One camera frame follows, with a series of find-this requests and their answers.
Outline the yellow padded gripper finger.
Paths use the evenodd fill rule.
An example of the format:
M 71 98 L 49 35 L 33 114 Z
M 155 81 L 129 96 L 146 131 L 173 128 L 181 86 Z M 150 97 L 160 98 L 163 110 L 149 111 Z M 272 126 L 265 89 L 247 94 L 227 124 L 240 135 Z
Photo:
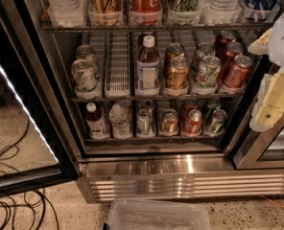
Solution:
M 273 128 L 283 114 L 284 67 L 273 75 L 266 74 L 261 80 L 249 127 L 257 132 L 266 131 Z
M 248 51 L 254 55 L 267 55 L 269 53 L 269 40 L 271 37 L 272 28 L 266 30 L 258 39 L 248 46 Z

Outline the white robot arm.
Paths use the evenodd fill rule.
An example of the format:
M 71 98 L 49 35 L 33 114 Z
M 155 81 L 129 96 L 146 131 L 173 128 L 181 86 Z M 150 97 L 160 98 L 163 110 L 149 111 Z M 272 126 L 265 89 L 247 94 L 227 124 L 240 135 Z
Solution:
M 272 128 L 284 114 L 284 12 L 258 39 L 248 46 L 255 55 L 267 55 L 279 66 L 277 73 L 266 74 L 260 82 L 257 103 L 251 113 L 249 127 L 263 132 Z

